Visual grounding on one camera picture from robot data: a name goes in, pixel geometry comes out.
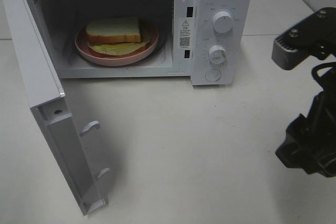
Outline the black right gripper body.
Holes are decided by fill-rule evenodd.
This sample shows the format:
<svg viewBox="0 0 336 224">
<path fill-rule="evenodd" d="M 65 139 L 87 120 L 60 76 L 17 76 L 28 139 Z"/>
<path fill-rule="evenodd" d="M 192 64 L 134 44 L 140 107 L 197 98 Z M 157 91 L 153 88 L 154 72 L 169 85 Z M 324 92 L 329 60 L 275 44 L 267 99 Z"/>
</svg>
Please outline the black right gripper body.
<svg viewBox="0 0 336 224">
<path fill-rule="evenodd" d="M 288 125 L 276 156 L 287 168 L 335 177 L 335 102 L 330 94 L 320 92 L 308 115 L 300 114 Z"/>
</svg>

